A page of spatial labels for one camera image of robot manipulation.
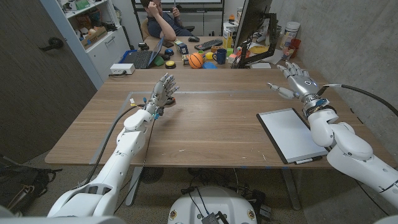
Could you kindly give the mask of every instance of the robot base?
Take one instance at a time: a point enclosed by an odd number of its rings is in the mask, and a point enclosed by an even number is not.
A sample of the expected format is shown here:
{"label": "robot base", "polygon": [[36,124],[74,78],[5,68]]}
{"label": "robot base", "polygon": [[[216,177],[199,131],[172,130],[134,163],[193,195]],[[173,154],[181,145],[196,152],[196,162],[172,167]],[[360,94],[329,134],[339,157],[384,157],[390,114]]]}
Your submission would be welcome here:
{"label": "robot base", "polygon": [[[217,214],[220,211],[224,216],[226,215],[228,223],[257,223],[251,204],[236,192],[219,186],[203,186],[198,187],[198,189],[209,213]],[[207,217],[198,190],[195,189],[190,194],[203,216]],[[198,208],[192,202],[189,194],[185,194],[172,205],[167,223],[202,224],[201,220]]]}

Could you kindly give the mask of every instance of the wooden table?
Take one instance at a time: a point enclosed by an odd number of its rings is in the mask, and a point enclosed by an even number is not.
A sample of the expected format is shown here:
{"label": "wooden table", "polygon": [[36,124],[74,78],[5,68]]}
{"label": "wooden table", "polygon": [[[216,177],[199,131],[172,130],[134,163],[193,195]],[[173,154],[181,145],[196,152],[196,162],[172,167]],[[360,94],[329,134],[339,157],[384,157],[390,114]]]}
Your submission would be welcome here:
{"label": "wooden table", "polygon": [[[256,118],[257,113],[285,108],[302,110],[299,100],[284,100],[266,83],[289,87],[276,69],[268,70],[136,70],[126,78],[108,79],[45,161],[50,164],[90,164],[95,160],[107,130],[119,111],[129,107],[131,97],[137,103],[148,98],[154,84],[166,72],[174,74],[180,86],[177,104],[165,109],[155,122],[147,153],[146,166],[160,167],[247,167],[324,169],[331,168],[326,158],[305,164],[284,164]],[[318,84],[326,80],[317,71],[310,75]],[[374,154],[390,166],[396,162],[346,103],[329,89],[324,94],[338,112],[339,120],[352,125],[361,138],[372,145]],[[116,126],[104,152],[104,164],[116,147]],[[143,163],[146,150],[140,151],[132,165]]]}
{"label": "wooden table", "polygon": [[[221,39],[221,40],[222,40],[223,37],[209,37],[209,36],[206,36],[206,37],[199,37],[199,38],[200,38],[200,41],[199,41],[199,42],[189,42],[189,41],[188,41],[188,38],[189,38],[189,37],[177,37],[178,40],[181,40],[184,44],[187,45],[187,47],[188,47],[188,52],[189,52],[190,54],[192,54],[192,53],[198,52],[198,50],[194,48],[195,45],[198,45],[198,44],[201,44],[201,43],[210,41],[210,40],[214,40],[214,39]],[[147,43],[147,45],[149,46],[149,49],[152,50],[152,49],[155,48],[155,46],[156,46],[156,44],[159,42],[159,40],[160,40],[160,39],[159,39],[159,38],[156,38],[156,37],[147,37],[147,38],[145,39],[144,42]],[[183,65],[183,63],[182,63],[182,56],[181,56],[181,54],[177,51],[177,48],[175,47],[175,45],[173,45],[173,47],[170,47],[170,48],[173,49],[173,51],[174,51],[174,55],[170,56],[170,60],[172,60],[172,61],[175,62],[175,64],[176,64],[176,68],[175,68],[175,69],[193,69],[193,68],[191,68],[191,66],[189,66],[189,65]],[[165,49],[166,49],[166,47],[163,46],[163,47],[162,47],[162,50],[161,50],[160,52],[161,52],[162,54],[164,54],[164,50],[165,50]],[[214,61],[214,60],[210,60],[210,61],[206,61],[206,62],[211,62],[211,63],[213,63],[214,65],[216,65],[217,68],[231,68],[231,64],[228,63],[228,60],[226,61],[226,63],[225,63],[224,65],[219,65],[219,64],[217,64],[217,62]],[[298,59],[298,58],[292,58],[292,59],[290,59],[290,62],[295,62],[295,63],[297,63],[299,66],[303,66],[303,63],[302,63],[301,60]],[[281,61],[279,61],[278,65],[284,65],[284,63],[285,63],[285,62],[281,60]],[[153,69],[153,68],[154,68],[154,69],[164,69],[164,68],[165,68],[165,65],[162,65],[162,66],[159,66],[159,67],[153,66],[151,69]],[[276,65],[271,64],[271,68],[276,68]]]}

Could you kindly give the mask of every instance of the basketball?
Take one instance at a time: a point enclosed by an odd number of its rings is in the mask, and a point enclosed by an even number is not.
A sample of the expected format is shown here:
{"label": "basketball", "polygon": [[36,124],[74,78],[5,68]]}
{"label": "basketball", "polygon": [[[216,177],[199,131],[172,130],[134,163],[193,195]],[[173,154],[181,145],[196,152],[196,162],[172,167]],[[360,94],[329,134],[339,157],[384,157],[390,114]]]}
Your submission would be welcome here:
{"label": "basketball", "polygon": [[192,68],[201,68],[203,66],[203,57],[198,53],[191,54],[189,64]]}

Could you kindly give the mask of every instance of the door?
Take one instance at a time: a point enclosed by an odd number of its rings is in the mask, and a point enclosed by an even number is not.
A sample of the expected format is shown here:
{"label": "door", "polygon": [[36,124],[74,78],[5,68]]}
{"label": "door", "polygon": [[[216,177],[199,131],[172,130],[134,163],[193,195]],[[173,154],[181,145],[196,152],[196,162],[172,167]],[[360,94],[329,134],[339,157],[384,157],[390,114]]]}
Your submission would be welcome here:
{"label": "door", "polygon": [[[23,163],[55,145],[96,88],[39,0],[0,1],[0,20],[0,154]],[[50,37],[63,47],[41,51]]]}

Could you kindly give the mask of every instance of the person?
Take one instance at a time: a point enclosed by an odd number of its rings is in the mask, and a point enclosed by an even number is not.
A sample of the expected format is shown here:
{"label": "person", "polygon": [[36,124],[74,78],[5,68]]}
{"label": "person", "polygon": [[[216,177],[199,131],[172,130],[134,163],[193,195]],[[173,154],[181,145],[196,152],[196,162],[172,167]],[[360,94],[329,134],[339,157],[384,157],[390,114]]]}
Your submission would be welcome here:
{"label": "person", "polygon": [[148,32],[153,37],[175,41],[176,36],[192,36],[184,29],[180,19],[180,11],[173,7],[173,17],[163,13],[161,0],[141,0],[142,6],[148,14]]}

